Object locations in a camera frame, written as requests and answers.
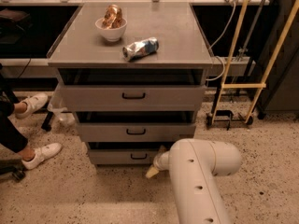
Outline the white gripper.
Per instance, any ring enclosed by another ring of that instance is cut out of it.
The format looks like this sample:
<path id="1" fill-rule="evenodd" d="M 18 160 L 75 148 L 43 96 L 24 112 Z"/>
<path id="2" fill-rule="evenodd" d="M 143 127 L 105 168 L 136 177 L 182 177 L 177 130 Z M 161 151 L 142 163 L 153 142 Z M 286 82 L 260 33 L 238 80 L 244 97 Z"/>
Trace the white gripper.
<path id="1" fill-rule="evenodd" d="M 159 171 L 168 170 L 169 169 L 169 152 L 159 152 L 154 160 L 153 165 L 146 172 L 146 178 L 150 179 L 157 175 Z"/>

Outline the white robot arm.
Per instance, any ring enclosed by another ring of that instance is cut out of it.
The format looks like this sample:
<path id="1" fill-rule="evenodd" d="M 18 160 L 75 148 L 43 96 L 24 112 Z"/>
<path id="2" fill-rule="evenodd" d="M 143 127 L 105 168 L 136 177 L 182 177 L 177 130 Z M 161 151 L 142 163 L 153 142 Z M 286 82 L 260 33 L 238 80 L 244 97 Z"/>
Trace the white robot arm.
<path id="1" fill-rule="evenodd" d="M 214 178 L 240 166 L 241 154 L 231 143 L 181 139 L 159 149 L 146 177 L 169 172 L 179 224 L 232 224 Z"/>

